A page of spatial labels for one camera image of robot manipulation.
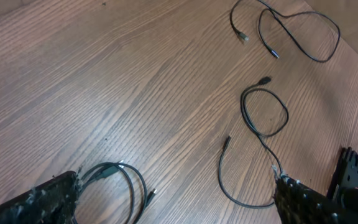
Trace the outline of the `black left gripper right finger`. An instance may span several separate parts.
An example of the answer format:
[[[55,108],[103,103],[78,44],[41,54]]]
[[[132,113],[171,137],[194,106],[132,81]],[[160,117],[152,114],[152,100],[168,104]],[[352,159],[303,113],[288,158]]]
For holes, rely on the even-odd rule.
[[[343,189],[331,200],[273,166],[273,196],[282,223],[358,224],[358,188]]]

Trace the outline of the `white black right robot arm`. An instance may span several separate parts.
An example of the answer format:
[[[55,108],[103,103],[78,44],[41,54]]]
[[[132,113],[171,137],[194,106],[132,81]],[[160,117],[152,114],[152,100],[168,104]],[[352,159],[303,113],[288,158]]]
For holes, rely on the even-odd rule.
[[[351,147],[341,149],[326,197],[358,214],[358,153]]]

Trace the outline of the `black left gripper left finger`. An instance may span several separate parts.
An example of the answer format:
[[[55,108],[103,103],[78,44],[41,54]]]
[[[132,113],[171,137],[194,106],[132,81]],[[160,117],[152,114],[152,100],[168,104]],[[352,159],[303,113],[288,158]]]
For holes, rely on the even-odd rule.
[[[0,224],[72,223],[80,185],[67,171],[0,205]]]

